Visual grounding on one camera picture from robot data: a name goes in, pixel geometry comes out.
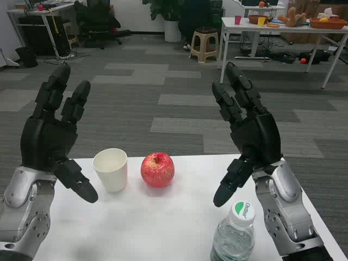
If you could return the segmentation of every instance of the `white table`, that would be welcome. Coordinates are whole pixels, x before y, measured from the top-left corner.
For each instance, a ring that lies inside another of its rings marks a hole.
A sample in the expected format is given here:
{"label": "white table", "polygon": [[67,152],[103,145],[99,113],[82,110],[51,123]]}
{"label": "white table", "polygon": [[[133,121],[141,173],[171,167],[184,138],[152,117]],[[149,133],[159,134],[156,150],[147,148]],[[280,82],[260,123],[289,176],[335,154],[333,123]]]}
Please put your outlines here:
{"label": "white table", "polygon": [[[66,10],[66,9],[73,8],[73,6],[74,6],[74,3],[64,3],[64,4],[61,4],[60,6],[51,9],[52,10],[52,14],[54,15],[54,13],[58,13],[58,12]],[[10,19],[12,21],[12,24],[14,25],[14,27],[15,27],[15,29],[17,31],[17,34],[18,34],[18,36],[19,36],[23,46],[25,46],[25,41],[23,40],[21,32],[19,31],[18,27],[19,26],[33,26],[33,25],[32,24],[19,24],[19,23],[17,23],[15,16],[24,15],[25,12],[26,11],[24,9],[12,9],[12,10],[8,10],[7,11],[7,13],[9,14]],[[28,15],[41,16],[42,17],[42,20],[43,20],[44,24],[43,25],[36,24],[35,26],[45,26],[47,28],[47,32],[48,32],[49,38],[51,40],[55,56],[59,57],[59,53],[58,53],[57,48],[55,48],[56,45],[55,45],[55,42],[54,42],[54,38],[53,38],[53,35],[52,35],[51,29],[49,27],[49,24],[48,24],[48,21],[47,21],[47,17],[46,17],[46,16],[51,16],[50,11],[47,11],[47,10],[39,11],[39,10],[37,10],[37,8],[35,8],[33,10],[27,11],[27,14]]]}
{"label": "white table", "polygon": [[242,5],[240,1],[238,0],[233,0],[234,2],[238,3],[243,9],[244,9],[244,17],[248,17],[249,11],[256,11],[260,15],[264,15],[265,12],[272,12],[272,11],[278,11],[278,10],[283,10],[286,9],[285,7],[281,5],[272,5],[271,7],[259,7],[258,5],[256,6],[246,6]]}
{"label": "white table", "polygon": [[343,47],[345,46],[345,43],[348,39],[348,26],[343,27],[341,30],[333,30],[333,29],[316,29],[311,26],[299,26],[299,27],[287,27],[282,26],[278,28],[271,28],[267,26],[257,26],[257,24],[252,24],[249,22],[248,18],[242,18],[240,21],[240,24],[234,24],[234,17],[223,17],[222,18],[222,26],[221,26],[221,38],[220,38],[220,54],[219,54],[219,60],[221,60],[222,56],[222,44],[225,42],[225,50],[223,52],[223,62],[222,62],[222,72],[221,72],[221,78],[220,83],[223,83],[223,77],[225,75],[225,68],[226,68],[226,59],[227,59],[227,51],[228,51],[228,43],[229,41],[229,35],[231,33],[234,33],[236,31],[247,31],[247,32],[256,32],[253,43],[252,43],[252,51],[251,51],[251,58],[255,57],[256,49],[258,46],[258,40],[261,32],[278,32],[278,33],[314,33],[318,34],[319,37],[316,41],[314,51],[312,53],[312,56],[310,58],[308,67],[306,69],[306,72],[309,72],[309,69],[312,65],[313,58],[315,56],[316,50],[319,47],[319,43],[321,40],[322,34],[343,34],[343,38],[339,44],[336,56],[334,57],[333,63],[331,65],[330,70],[328,71],[324,83],[322,84],[322,89],[325,88],[330,75],[337,63],[337,60],[342,52]]}
{"label": "white table", "polygon": [[[164,189],[148,187],[140,176],[143,158],[128,159],[128,185],[105,191],[92,159],[79,159],[99,200],[90,204],[57,182],[51,229],[34,261],[210,261],[213,235],[232,200],[221,208],[213,197],[226,169],[239,155],[172,157],[175,176]],[[234,200],[256,209],[256,244],[250,261],[281,261],[264,225],[263,211],[250,178]],[[335,261],[347,261],[307,195],[304,204]]]}

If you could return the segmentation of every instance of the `computer monitor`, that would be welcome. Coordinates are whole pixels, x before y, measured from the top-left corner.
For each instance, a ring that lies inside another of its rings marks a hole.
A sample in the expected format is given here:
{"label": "computer monitor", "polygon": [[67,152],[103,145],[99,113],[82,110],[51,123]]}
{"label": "computer monitor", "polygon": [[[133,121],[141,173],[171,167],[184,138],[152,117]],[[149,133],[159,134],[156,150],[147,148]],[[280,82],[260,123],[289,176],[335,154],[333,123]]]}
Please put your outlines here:
{"label": "computer monitor", "polygon": [[26,0],[26,3],[27,3],[27,6],[29,9],[32,9],[35,7],[35,4],[36,3],[41,3],[43,2],[44,0]]}

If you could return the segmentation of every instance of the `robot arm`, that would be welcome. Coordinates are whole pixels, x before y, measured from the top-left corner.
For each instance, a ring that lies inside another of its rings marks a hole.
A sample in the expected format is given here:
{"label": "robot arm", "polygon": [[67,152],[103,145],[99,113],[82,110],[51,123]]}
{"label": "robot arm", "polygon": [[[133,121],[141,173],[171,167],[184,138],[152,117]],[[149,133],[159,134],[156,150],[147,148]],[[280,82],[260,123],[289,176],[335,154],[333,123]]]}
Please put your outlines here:
{"label": "robot arm", "polygon": [[1,261],[34,259],[51,225],[49,209],[57,179],[88,202],[98,199],[80,166],[67,158],[77,139],[76,123],[82,117],[90,83],[82,81],[66,99],[61,120],[54,117],[69,76],[70,67],[62,64],[42,84],[34,113],[24,126],[22,166],[15,170],[0,201]]}
{"label": "robot arm", "polygon": [[[332,260],[303,205],[301,186],[282,160],[280,135],[272,114],[242,71],[229,63],[226,72],[235,96],[215,83],[213,94],[223,119],[231,125],[231,138],[241,157],[228,167],[214,204],[225,204],[252,176],[266,228],[283,260]],[[244,119],[241,108],[246,110]]]}

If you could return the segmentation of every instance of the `black robotic finger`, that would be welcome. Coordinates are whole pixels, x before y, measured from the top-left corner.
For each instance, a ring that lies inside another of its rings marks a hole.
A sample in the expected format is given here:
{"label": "black robotic finger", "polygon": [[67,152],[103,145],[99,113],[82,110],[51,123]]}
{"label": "black robotic finger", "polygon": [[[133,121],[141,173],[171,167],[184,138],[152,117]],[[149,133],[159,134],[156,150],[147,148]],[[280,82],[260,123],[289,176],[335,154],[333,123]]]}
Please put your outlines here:
{"label": "black robotic finger", "polygon": [[242,108],[245,108],[248,112],[256,108],[256,110],[253,110],[256,114],[267,113],[267,109],[261,104],[261,95],[256,87],[232,62],[227,64],[226,74],[235,91],[235,99]]}
{"label": "black robotic finger", "polygon": [[59,165],[54,174],[67,189],[72,189],[87,202],[94,203],[98,200],[96,190],[81,173],[81,167],[74,160],[64,158],[57,160],[57,163]]}
{"label": "black robotic finger", "polygon": [[54,112],[60,107],[63,100],[63,92],[70,76],[68,64],[61,64],[50,75],[47,82],[41,85],[40,91],[35,99],[37,103],[33,118],[40,119],[44,116],[44,111],[53,117]]}
{"label": "black robotic finger", "polygon": [[84,105],[87,102],[88,94],[91,90],[91,84],[84,80],[82,81],[72,94],[71,98],[67,98],[61,112],[62,122],[71,122],[76,124],[83,115]]}
{"label": "black robotic finger", "polygon": [[214,196],[214,204],[217,207],[223,206],[233,196],[237,188],[244,186],[253,172],[253,161],[241,156],[232,161],[227,171]]}
{"label": "black robotic finger", "polygon": [[227,93],[225,86],[218,83],[212,85],[213,94],[216,98],[216,102],[220,105],[220,114],[225,121],[229,121],[231,124],[236,120],[241,122],[241,109],[235,99]]}

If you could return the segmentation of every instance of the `bottle cap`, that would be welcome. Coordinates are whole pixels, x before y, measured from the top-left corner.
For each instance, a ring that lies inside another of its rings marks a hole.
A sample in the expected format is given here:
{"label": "bottle cap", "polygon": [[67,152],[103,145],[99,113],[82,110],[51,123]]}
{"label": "bottle cap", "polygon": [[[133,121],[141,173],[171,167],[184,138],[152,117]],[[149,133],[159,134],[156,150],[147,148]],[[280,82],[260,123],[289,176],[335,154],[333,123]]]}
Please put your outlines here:
{"label": "bottle cap", "polygon": [[239,201],[232,205],[229,217],[237,226],[248,227],[254,222],[255,210],[251,203]]}

